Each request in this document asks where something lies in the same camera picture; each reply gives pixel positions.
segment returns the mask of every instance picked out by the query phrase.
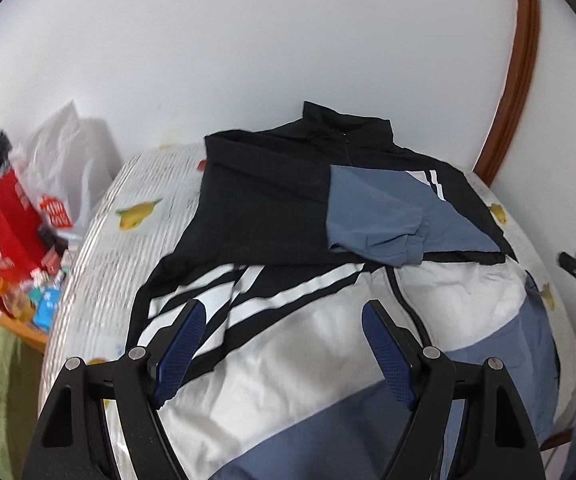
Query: gray-blue fabric panel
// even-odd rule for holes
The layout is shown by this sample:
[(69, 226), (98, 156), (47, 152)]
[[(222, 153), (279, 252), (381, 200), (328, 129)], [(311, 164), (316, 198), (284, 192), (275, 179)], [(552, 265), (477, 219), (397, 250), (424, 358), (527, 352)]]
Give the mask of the gray-blue fabric panel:
[(405, 171), (330, 166), (328, 245), (394, 267), (423, 253), (499, 251), (472, 222)]
[(377, 480), (409, 416), (381, 381), (258, 444), (211, 480)]
[[(453, 361), (483, 363), (499, 357), (508, 368), (524, 402), (537, 441), (552, 434), (559, 395), (557, 353), (552, 339), (548, 314), (532, 277), (526, 279), (526, 300), (519, 315), (500, 330), (468, 348), (447, 352)], [(463, 401), (452, 403), (446, 428), (443, 476), (446, 477), (462, 420)]]
[[(542, 442), (552, 432), (559, 380), (548, 317), (530, 278), (527, 291), (518, 316), (507, 325), (473, 346), (447, 354), (475, 364), (491, 356), (502, 359)], [(442, 479), (454, 454), (462, 408), (462, 401), (453, 402)], [(270, 437), (223, 466), (212, 480), (377, 480), (409, 415), (382, 381)]]

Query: screw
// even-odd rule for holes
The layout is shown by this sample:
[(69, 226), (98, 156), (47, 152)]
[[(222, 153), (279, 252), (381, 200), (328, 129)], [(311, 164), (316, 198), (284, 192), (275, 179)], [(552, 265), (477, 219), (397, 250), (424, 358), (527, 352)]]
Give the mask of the screw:
[(439, 349), (434, 346), (427, 346), (423, 349), (423, 355), (428, 359), (438, 359), (441, 354), (442, 353), (439, 352)]
[(501, 370), (501, 368), (504, 367), (504, 363), (498, 357), (491, 357), (488, 359), (488, 366), (490, 366), (493, 370)]
[(146, 354), (146, 349), (143, 346), (135, 346), (128, 352), (128, 357), (133, 361), (141, 359)]
[(81, 364), (81, 359), (78, 357), (71, 357), (66, 361), (66, 368), (68, 370), (74, 370), (75, 368), (79, 368)]

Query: mattress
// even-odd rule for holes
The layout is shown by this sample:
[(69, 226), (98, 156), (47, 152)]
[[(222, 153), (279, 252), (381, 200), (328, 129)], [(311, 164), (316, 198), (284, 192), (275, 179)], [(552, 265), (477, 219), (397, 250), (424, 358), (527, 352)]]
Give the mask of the mattress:
[[(171, 251), (194, 215), (204, 157), (202, 145), (174, 146), (132, 159), (108, 190), (86, 235), (55, 318), (40, 389), (40, 406), (67, 357), (113, 360), (124, 351), (136, 290), (160, 257)], [(530, 272), (547, 305), (561, 374), (556, 418), (567, 423), (575, 404), (576, 340), (545, 268), (516, 222), (492, 192), (468, 175)], [(123, 478), (134, 478), (120, 432), (116, 405), (108, 405), (108, 428)]]

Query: white stripe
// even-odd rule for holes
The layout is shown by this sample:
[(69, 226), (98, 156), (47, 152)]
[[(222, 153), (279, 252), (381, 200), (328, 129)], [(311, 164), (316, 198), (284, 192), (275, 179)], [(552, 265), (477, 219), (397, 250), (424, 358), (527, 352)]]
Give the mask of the white stripe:
[(439, 181), (437, 180), (437, 172), (435, 170), (430, 170), (430, 178), (433, 181), (433, 184), (437, 187), (437, 196), (445, 202), (444, 188), (439, 184)]
[(239, 294), (243, 294), (250, 290), (250, 287), (254, 285), (255, 280), (261, 274), (263, 270), (263, 265), (253, 265), (245, 269), (243, 276), (239, 279), (235, 285), (235, 291), (232, 294), (232, 299), (236, 298)]
[[(250, 287), (253, 286), (253, 283), (261, 274), (263, 270), (263, 266), (250, 266), (245, 269), (243, 276), (241, 279), (235, 284), (235, 290), (232, 294), (232, 299), (236, 298), (239, 294), (243, 294), (250, 290)], [(209, 338), (201, 345), (201, 347), (197, 350), (194, 356), (199, 356), (201, 354), (205, 354), (212, 349), (218, 348), (223, 343), (223, 336), (226, 333), (226, 327), (228, 326), (228, 322), (223, 322), (221, 325), (216, 329)]]
[(364, 265), (365, 264), (345, 264), (323, 274), (322, 276), (317, 276), (307, 282), (300, 283), (293, 288), (284, 290), (271, 298), (252, 298), (251, 300), (244, 301), (244, 303), (237, 305), (230, 311), (228, 324), (229, 326), (236, 325), (262, 310), (282, 307), (292, 301), (298, 300), (306, 294), (316, 292), (321, 288), (326, 288), (327, 286), (362, 270)]
[[(206, 322), (215, 312), (218, 311), (224, 304), (228, 302), (232, 295), (232, 287), (234, 282), (222, 283), (221, 285), (214, 286), (205, 292), (202, 292), (198, 296), (195, 296), (196, 300), (199, 300), (206, 307)], [(155, 317), (151, 323), (146, 327), (141, 336), (138, 338), (139, 346), (146, 346), (150, 340), (155, 336), (157, 330), (160, 328), (170, 326), (181, 309), (185, 304), (181, 304), (171, 310), (168, 310), (165, 314)]]
[(217, 278), (220, 278), (226, 272), (230, 272), (234, 270), (235, 266), (233, 264), (226, 264), (216, 267), (215, 269), (209, 270), (203, 276), (200, 276), (196, 280), (194, 280), (189, 285), (181, 285), (177, 287), (177, 290), (171, 292), (170, 294), (166, 294), (165, 296), (161, 296), (160, 298), (154, 298), (150, 301), (150, 308), (148, 310), (148, 319), (152, 319), (154, 316), (157, 316), (161, 309), (165, 306), (165, 303), (168, 302), (171, 298), (175, 297), (177, 294), (181, 292), (185, 292), (186, 290), (192, 290), (193, 288), (201, 288), (202, 286), (206, 286), (209, 283), (213, 282)]

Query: plastic bag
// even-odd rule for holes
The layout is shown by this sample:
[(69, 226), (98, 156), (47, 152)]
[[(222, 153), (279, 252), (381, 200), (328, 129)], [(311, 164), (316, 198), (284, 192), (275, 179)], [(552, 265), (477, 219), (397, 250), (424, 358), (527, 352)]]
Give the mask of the plastic bag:
[(106, 130), (81, 121), (74, 103), (56, 112), (9, 154), (33, 206), (66, 238), (81, 238), (113, 180)]

